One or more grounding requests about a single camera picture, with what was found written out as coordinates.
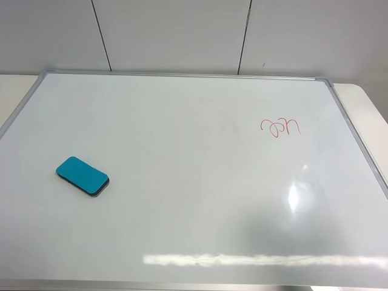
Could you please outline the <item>teal whiteboard eraser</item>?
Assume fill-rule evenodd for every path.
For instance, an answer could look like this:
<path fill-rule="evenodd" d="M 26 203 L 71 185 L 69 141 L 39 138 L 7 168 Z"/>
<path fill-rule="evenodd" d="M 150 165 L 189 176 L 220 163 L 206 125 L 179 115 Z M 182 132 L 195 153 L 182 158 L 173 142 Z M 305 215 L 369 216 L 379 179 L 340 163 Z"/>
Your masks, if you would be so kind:
<path fill-rule="evenodd" d="M 90 197 L 97 197 L 110 183 L 107 174 L 75 156 L 67 158 L 58 166 L 56 174 Z"/>

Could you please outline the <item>white framed whiteboard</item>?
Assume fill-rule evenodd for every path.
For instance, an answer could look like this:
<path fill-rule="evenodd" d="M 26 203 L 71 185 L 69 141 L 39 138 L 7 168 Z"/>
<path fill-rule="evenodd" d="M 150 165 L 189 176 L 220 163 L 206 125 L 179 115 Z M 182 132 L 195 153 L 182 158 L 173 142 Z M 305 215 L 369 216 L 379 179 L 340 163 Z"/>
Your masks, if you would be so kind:
<path fill-rule="evenodd" d="M 50 71 L 1 127 L 3 289 L 265 286 L 387 287 L 387 179 L 329 81 Z"/>

